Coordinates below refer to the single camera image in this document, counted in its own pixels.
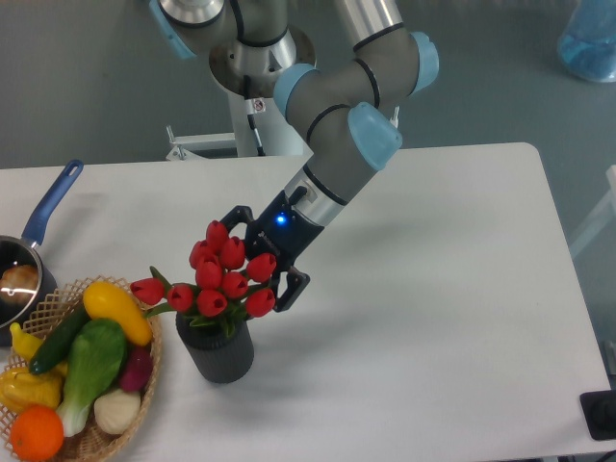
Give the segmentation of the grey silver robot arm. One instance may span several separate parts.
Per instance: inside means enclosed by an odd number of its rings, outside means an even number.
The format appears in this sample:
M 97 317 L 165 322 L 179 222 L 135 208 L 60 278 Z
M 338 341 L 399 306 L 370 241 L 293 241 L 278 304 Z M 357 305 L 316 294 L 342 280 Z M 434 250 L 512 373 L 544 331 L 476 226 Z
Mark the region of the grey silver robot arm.
M 399 150 L 402 137 L 381 108 L 433 83 L 434 43 L 410 32 L 393 1 L 340 1 L 336 10 L 354 57 L 332 74 L 299 58 L 284 1 L 153 1 L 149 8 L 183 57 L 222 57 L 219 83 L 245 100 L 265 97 L 311 150 L 265 211 L 244 206 L 223 219 L 247 227 L 250 258 L 277 260 L 274 310 L 290 308 L 309 283 L 296 258 Z

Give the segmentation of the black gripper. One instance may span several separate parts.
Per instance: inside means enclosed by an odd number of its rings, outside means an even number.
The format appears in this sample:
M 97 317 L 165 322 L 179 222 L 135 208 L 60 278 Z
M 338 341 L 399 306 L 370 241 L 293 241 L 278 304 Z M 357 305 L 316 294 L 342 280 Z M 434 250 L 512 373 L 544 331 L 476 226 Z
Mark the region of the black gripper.
M 257 218 L 250 207 L 237 205 L 220 222 L 231 233 L 239 224 L 245 224 L 245 255 L 249 260 L 269 253 L 276 259 L 269 287 L 274 294 L 274 312 L 291 308 L 310 283 L 310 276 L 293 264 L 298 256 L 321 232 L 321 227 L 304 218 L 280 192 Z M 285 276 L 285 290 L 279 286 Z

